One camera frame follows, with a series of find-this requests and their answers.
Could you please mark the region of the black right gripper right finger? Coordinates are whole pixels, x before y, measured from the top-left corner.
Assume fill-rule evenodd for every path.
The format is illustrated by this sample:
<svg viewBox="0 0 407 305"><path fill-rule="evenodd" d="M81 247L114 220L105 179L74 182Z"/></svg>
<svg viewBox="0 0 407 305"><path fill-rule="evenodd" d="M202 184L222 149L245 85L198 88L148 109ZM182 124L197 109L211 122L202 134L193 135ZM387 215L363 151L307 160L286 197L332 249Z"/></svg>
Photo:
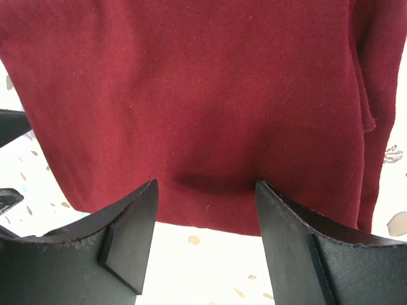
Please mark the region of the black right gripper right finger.
<svg viewBox="0 0 407 305"><path fill-rule="evenodd" d="M406 243L343 226L265 181L256 206L276 304L406 304Z"/></svg>

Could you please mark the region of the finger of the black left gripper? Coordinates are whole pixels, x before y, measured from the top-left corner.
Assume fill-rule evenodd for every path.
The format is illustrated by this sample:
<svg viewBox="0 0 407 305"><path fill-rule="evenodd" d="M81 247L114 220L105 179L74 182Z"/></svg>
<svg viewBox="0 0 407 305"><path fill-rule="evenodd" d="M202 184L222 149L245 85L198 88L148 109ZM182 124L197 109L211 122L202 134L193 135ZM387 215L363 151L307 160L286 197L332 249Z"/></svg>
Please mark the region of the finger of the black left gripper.
<svg viewBox="0 0 407 305"><path fill-rule="evenodd" d="M31 130L24 111L0 110L0 147L4 147Z"/></svg>
<svg viewBox="0 0 407 305"><path fill-rule="evenodd" d="M24 196L13 188L0 188L0 215L6 213L16 204L24 200Z"/></svg>

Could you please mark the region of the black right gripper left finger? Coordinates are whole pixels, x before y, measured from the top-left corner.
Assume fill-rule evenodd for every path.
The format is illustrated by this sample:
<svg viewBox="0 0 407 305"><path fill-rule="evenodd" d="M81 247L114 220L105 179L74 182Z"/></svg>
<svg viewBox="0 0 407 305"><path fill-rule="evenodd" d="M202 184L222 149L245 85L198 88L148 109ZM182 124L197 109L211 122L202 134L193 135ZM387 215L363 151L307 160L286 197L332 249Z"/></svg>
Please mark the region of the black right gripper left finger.
<svg viewBox="0 0 407 305"><path fill-rule="evenodd" d="M134 304L142 294L158 211L151 180L43 236L1 229L2 304Z"/></svg>

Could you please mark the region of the dark red t shirt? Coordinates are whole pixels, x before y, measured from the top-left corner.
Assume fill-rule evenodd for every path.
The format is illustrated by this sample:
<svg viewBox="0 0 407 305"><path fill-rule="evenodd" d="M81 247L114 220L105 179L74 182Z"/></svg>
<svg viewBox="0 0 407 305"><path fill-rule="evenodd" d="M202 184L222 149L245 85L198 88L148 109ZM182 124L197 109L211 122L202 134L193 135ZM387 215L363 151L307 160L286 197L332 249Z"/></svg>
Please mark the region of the dark red t shirt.
<svg viewBox="0 0 407 305"><path fill-rule="evenodd" d="M1 60L69 203L257 236L265 180L371 231L405 1L2 1Z"/></svg>

